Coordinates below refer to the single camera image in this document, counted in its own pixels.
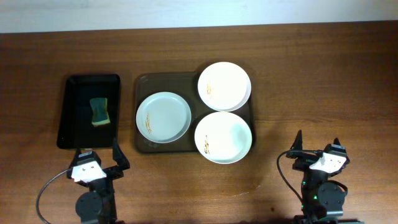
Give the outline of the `green yellow sponge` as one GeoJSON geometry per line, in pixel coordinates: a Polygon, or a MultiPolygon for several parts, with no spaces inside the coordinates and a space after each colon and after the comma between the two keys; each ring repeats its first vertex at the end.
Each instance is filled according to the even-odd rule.
{"type": "Polygon", "coordinates": [[[94,127],[107,125],[111,122],[107,98],[92,98],[90,99],[90,106],[93,112],[91,123],[94,127]]]}

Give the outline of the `white plate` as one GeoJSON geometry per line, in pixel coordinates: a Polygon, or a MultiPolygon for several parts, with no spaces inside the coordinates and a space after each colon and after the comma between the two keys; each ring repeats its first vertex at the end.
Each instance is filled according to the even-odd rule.
{"type": "Polygon", "coordinates": [[[251,81],[246,71],[231,62],[216,62],[204,69],[197,84],[201,100],[216,111],[234,111],[251,95],[251,81]]]}
{"type": "Polygon", "coordinates": [[[148,140],[165,144],[180,139],[192,120],[190,106],[180,95],[162,91],[145,98],[136,112],[136,126],[148,140]]]}
{"type": "Polygon", "coordinates": [[[214,112],[196,126],[195,145],[203,157],[217,164],[240,161],[249,152],[253,135],[240,116],[229,112],[214,112]]]}

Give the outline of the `white plate bottom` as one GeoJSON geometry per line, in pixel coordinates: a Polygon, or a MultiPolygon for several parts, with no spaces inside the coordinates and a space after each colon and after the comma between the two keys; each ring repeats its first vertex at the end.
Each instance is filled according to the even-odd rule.
{"type": "Polygon", "coordinates": [[[249,152],[253,135],[240,116],[229,112],[214,112],[196,126],[195,145],[203,157],[217,164],[240,161],[249,152]]]}

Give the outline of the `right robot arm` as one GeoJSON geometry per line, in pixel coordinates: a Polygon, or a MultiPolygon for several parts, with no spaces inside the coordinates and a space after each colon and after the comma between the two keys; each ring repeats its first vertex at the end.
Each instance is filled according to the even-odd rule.
{"type": "Polygon", "coordinates": [[[338,223],[348,188],[331,178],[350,163],[340,141],[334,139],[323,150],[305,150],[302,132],[298,131],[287,157],[295,160],[293,170],[303,172],[300,197],[303,214],[294,216],[293,222],[338,223]]]}

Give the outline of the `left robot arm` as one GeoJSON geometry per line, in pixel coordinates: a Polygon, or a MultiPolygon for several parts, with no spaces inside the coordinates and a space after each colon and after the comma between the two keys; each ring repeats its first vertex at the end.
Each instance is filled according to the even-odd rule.
{"type": "Polygon", "coordinates": [[[117,216],[113,181],[124,177],[124,171],[130,168],[130,163],[119,147],[117,139],[113,139],[112,153],[116,165],[104,169],[95,151],[75,151],[67,177],[88,188],[75,204],[75,211],[81,223],[123,223],[117,216]]]}

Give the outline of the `black rectangular tray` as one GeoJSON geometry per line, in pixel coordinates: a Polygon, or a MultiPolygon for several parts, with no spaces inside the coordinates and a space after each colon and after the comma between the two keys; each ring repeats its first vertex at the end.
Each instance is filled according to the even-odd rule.
{"type": "Polygon", "coordinates": [[[66,79],[57,146],[109,148],[118,135],[121,81],[117,74],[71,75],[66,79]],[[90,100],[107,99],[108,124],[94,126],[90,100]]]}

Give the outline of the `brown serving tray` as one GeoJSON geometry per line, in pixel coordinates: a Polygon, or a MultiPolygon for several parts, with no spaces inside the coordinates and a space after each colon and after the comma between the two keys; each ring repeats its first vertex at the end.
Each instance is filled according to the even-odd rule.
{"type": "Polygon", "coordinates": [[[135,102],[137,110],[142,101],[148,96],[167,91],[180,95],[189,104],[192,112],[192,120],[188,131],[178,140],[160,144],[146,139],[138,129],[134,130],[133,143],[137,152],[142,154],[197,152],[194,142],[195,128],[198,122],[206,115],[213,113],[200,99],[197,90],[199,74],[197,72],[176,73],[147,73],[134,80],[135,102]]]}

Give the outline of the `white plate top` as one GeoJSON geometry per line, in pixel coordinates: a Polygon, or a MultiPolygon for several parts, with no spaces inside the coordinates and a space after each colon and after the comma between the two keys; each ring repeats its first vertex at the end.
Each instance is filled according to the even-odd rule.
{"type": "Polygon", "coordinates": [[[197,84],[201,100],[216,111],[234,111],[251,95],[251,81],[246,71],[231,62],[216,62],[204,69],[197,84]]]}

